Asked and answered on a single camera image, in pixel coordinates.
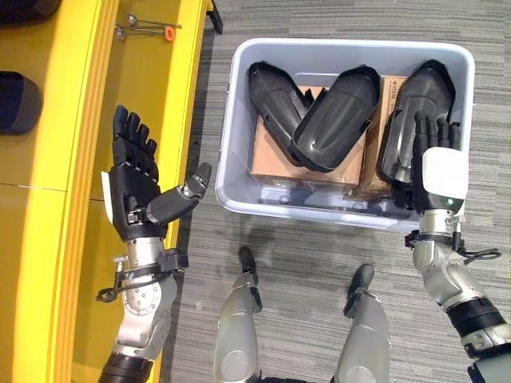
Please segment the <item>yellow shelf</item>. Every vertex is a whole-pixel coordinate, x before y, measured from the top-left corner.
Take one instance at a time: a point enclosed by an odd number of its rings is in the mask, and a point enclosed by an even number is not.
[[[109,59],[105,99],[93,171],[93,186],[83,253],[74,343],[73,381],[95,381],[101,372],[122,319],[119,302],[94,301],[96,293],[113,283],[112,258],[125,251],[108,222],[103,207],[100,171],[112,166],[112,116],[116,105],[137,112],[151,129],[159,146],[156,152],[162,190],[183,181],[188,138],[192,123],[196,77],[206,15],[206,1],[147,0],[121,2],[117,20],[129,12],[143,19],[181,24],[176,40],[127,37],[114,40]],[[172,223],[167,246],[175,246],[178,222]],[[159,368],[153,369],[158,381]]]
[[[178,184],[207,7],[207,0],[62,0],[47,21],[0,30],[8,53],[0,69],[24,74],[43,96],[32,132],[0,136],[0,208],[12,217],[0,223],[9,239],[0,271],[11,297],[0,316],[6,381],[97,378],[122,314],[94,301],[112,283],[110,259],[123,247],[99,188],[99,171],[111,166],[113,110],[122,103],[142,116],[160,143],[162,189]],[[172,44],[118,41],[113,26],[129,11],[183,29]],[[175,223],[168,245],[176,233]]]

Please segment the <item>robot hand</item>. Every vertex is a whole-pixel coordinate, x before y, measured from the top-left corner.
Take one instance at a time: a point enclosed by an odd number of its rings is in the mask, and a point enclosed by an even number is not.
[[[443,209],[458,213],[469,186],[468,156],[460,151],[458,123],[447,124],[444,117],[417,113],[411,179],[411,190],[393,188],[398,207],[424,211]]]
[[[406,237],[406,246],[414,249],[414,265],[427,292],[449,316],[469,357],[477,359],[469,367],[473,381],[499,381],[509,376],[511,326],[466,264],[501,253],[497,249],[470,253],[461,240],[459,213],[468,189],[469,166],[468,156],[459,151],[459,127],[448,126],[442,118],[433,122],[419,113],[415,124],[413,189],[407,200],[420,219],[419,230]]]
[[[191,211],[209,183],[211,165],[202,164],[184,186],[164,193],[158,186],[156,141],[140,117],[118,106],[113,118],[113,166],[102,172],[105,209],[125,242],[116,257],[114,285],[97,300],[112,302],[122,293],[124,318],[100,377],[101,382],[144,382],[163,348],[176,297],[173,274],[188,266],[186,255],[165,250],[169,222]]]
[[[204,196],[211,165],[202,164],[183,187],[161,194],[154,160],[156,141],[136,113],[118,106],[113,118],[113,166],[102,173],[107,215],[121,239],[167,235],[167,224],[191,211]]]

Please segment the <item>cardboard box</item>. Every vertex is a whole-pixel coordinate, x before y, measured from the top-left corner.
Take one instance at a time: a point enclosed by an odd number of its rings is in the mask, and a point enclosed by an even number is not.
[[[380,147],[386,123],[394,111],[399,91],[406,77],[385,76],[380,106],[375,113],[377,116],[366,132],[366,148],[362,167],[360,185],[351,193],[356,199],[375,199],[390,196],[390,185],[382,181],[376,172]]]
[[[309,87],[300,87],[305,92]],[[316,97],[321,87],[310,87]],[[362,159],[365,144],[365,134],[357,141],[344,161],[329,173],[315,172],[305,167],[294,166],[282,153],[277,143],[264,127],[261,117],[257,120],[254,142],[254,158],[252,175],[268,185],[284,188],[300,188],[314,191],[332,190],[348,193],[360,179]]]

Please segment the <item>plastic storage bin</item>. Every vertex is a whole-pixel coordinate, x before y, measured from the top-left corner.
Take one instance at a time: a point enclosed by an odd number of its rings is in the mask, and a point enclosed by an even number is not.
[[[409,231],[418,216],[391,201],[359,201],[339,192],[308,192],[262,185],[250,173],[257,113],[248,96],[247,70],[267,61],[287,71],[298,85],[331,86],[339,73],[365,64],[380,75],[409,76],[428,59],[443,62],[456,87],[452,120],[461,123],[461,150],[469,151],[474,62],[469,51],[451,44],[412,41],[312,40],[256,38],[244,42],[232,59],[216,197],[228,210],[255,215],[305,219]]]

